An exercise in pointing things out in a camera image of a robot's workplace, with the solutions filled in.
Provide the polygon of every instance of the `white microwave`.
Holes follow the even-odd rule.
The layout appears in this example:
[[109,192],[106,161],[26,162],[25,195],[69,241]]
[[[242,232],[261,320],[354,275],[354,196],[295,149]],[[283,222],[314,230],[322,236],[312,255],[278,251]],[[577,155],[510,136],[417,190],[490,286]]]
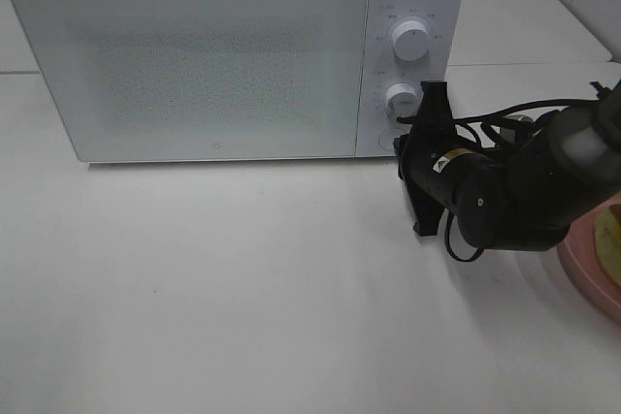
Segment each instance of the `white microwave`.
[[12,0],[78,158],[393,154],[461,0]]

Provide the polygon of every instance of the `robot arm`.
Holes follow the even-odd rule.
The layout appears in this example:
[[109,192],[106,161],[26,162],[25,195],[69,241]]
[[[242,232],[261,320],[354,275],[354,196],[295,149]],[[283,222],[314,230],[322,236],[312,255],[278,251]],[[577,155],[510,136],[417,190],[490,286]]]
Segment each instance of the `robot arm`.
[[[416,215],[414,231],[433,236],[445,208],[445,234],[457,217],[466,242],[484,249],[545,250],[571,223],[621,189],[621,83],[600,99],[530,103],[481,117],[454,119],[443,81],[423,82],[424,98],[408,135],[395,140],[399,175]],[[565,106],[537,121],[507,118],[516,111]],[[483,148],[470,123],[496,147]],[[466,127],[474,141],[458,135]],[[493,127],[505,127],[514,142]]]

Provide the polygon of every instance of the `white knob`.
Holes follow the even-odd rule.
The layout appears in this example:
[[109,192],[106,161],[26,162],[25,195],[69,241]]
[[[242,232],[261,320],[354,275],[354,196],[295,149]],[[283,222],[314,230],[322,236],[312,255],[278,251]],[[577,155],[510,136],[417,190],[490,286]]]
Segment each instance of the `white knob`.
[[399,82],[384,94],[386,113],[393,116],[412,116],[418,111],[418,95],[409,84]]
[[431,28],[422,19],[404,19],[393,28],[390,40],[395,55],[413,62],[429,50]]

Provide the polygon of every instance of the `black cable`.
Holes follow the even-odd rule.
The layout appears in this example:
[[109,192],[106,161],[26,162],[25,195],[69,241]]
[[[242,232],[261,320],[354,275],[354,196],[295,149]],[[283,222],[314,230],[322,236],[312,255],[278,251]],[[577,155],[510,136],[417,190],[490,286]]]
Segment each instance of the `black cable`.
[[449,211],[448,215],[446,216],[446,227],[444,228],[444,246],[446,247],[446,252],[448,252],[448,255],[455,259],[457,262],[474,262],[476,259],[481,257],[481,254],[483,254],[485,249],[479,247],[468,259],[462,259],[457,254],[455,254],[455,251],[453,251],[453,248],[450,245],[450,229],[453,226],[453,217],[455,217],[455,215],[453,214],[453,212]]
[[533,122],[532,132],[535,134],[537,131],[543,129],[560,111],[549,111],[541,115],[535,122]]
[[476,145],[480,147],[481,149],[483,149],[483,141],[481,140],[481,136],[478,135],[478,133],[472,126],[470,126],[468,123],[455,123],[455,124],[457,126],[461,126],[466,131],[468,131],[471,135],[473,135],[474,142],[476,143]]
[[483,131],[486,137],[488,137],[490,140],[494,142],[496,146],[501,147],[502,149],[507,150],[509,152],[514,152],[515,150],[517,150],[517,146],[515,144],[510,143],[505,138],[503,138],[501,134],[495,131],[492,128],[492,125],[488,123],[487,121],[484,121],[483,123],[481,123],[481,130]]
[[502,111],[493,111],[492,113],[487,113],[485,115],[457,118],[455,119],[455,123],[477,123],[489,118],[511,115],[517,111],[530,111],[532,109],[544,109],[546,107],[590,107],[598,102],[600,101],[589,101],[585,99],[552,99],[549,101],[529,102],[509,107],[508,109],[504,109]]

